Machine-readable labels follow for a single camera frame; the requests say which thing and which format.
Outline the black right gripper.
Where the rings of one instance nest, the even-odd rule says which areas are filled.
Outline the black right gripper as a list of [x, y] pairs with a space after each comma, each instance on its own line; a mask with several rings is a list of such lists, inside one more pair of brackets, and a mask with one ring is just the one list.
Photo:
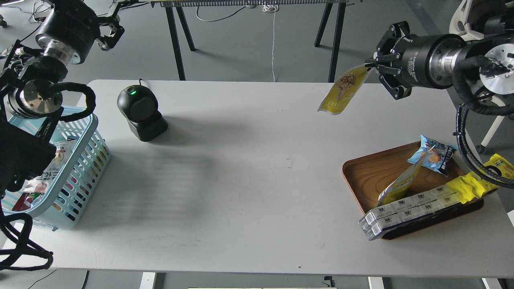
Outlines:
[[465, 41], [454, 34], [406, 37], [409, 34], [408, 22], [391, 24], [365, 66], [377, 69], [380, 82], [395, 100], [410, 96], [412, 87], [452, 86], [455, 59]]

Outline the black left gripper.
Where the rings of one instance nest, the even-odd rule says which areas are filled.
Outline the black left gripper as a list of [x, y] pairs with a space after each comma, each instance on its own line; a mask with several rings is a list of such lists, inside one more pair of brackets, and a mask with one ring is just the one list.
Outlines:
[[[109, 12], [125, 10], [132, 4], [132, 0], [114, 0]], [[74, 51], [72, 64], [85, 61], [95, 39], [102, 51], [110, 51], [125, 32], [117, 14], [97, 17], [95, 11], [85, 4], [51, 6], [49, 15], [36, 34], [36, 43], [41, 48], [46, 48], [51, 40], [55, 40], [68, 46]], [[109, 27], [110, 33], [100, 36], [99, 27]]]

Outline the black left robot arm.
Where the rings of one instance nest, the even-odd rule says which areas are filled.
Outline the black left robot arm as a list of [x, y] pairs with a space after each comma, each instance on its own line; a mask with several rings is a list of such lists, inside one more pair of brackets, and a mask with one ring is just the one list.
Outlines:
[[82, 0], [50, 0], [36, 31], [39, 48], [16, 40], [1, 53], [1, 231], [13, 248], [1, 250], [1, 269], [20, 270], [23, 256], [53, 253], [29, 238], [33, 226], [55, 231], [76, 225], [110, 161], [97, 131], [96, 96], [85, 84], [65, 82], [70, 64], [81, 64], [94, 42], [112, 49], [124, 33], [117, 1], [96, 15]]

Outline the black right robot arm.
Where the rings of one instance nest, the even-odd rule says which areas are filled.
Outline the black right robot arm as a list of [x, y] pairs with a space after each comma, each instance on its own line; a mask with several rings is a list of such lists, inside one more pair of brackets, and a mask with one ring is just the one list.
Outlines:
[[480, 81], [497, 95], [513, 94], [513, 14], [492, 16], [483, 24], [483, 39], [465, 41], [456, 34], [420, 37], [406, 21], [391, 24], [365, 67], [378, 71], [379, 80], [398, 100], [413, 87], [454, 87], [468, 109], [483, 115], [507, 116], [513, 105], [486, 106], [469, 82]]

